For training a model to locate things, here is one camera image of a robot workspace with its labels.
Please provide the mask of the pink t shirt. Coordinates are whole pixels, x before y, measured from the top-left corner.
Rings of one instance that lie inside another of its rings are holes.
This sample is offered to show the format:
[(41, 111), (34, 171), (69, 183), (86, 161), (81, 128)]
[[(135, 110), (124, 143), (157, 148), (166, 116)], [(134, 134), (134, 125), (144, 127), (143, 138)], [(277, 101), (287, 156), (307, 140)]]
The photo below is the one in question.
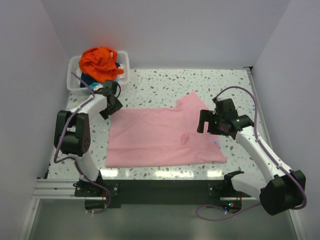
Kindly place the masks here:
[(225, 163), (219, 138), (198, 133), (207, 106), (195, 93), (174, 107), (121, 109), (111, 117), (108, 168), (166, 167)]

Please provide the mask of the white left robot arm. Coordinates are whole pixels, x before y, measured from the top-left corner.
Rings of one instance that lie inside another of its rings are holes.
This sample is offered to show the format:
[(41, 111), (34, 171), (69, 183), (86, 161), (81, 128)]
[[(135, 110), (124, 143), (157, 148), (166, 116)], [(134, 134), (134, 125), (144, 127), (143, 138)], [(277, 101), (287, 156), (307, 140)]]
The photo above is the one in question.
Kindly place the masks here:
[(101, 173), (90, 154), (90, 121), (98, 115), (106, 120), (119, 111), (123, 107), (119, 100), (122, 89), (118, 82), (106, 80), (90, 91), (91, 95), (80, 105), (57, 113), (53, 162), (58, 164), (72, 160), (79, 179), (87, 182), (86, 191), (92, 196), (99, 196), (104, 184), (98, 180)]

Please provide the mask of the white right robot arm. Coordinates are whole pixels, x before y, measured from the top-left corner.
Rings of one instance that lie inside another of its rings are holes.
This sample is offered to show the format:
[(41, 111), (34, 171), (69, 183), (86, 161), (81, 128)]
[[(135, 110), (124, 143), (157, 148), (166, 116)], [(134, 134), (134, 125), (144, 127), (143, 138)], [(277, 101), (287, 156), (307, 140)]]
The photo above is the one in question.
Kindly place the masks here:
[(292, 170), (261, 138), (254, 121), (239, 115), (233, 100), (214, 99), (214, 110), (202, 109), (199, 114), (198, 133), (231, 137), (242, 146), (259, 168), (266, 184), (259, 186), (245, 178), (244, 171), (236, 170), (223, 177), (221, 195), (233, 197), (238, 192), (258, 199), (271, 216), (286, 210), (299, 210), (306, 206), (306, 176), (301, 170)]

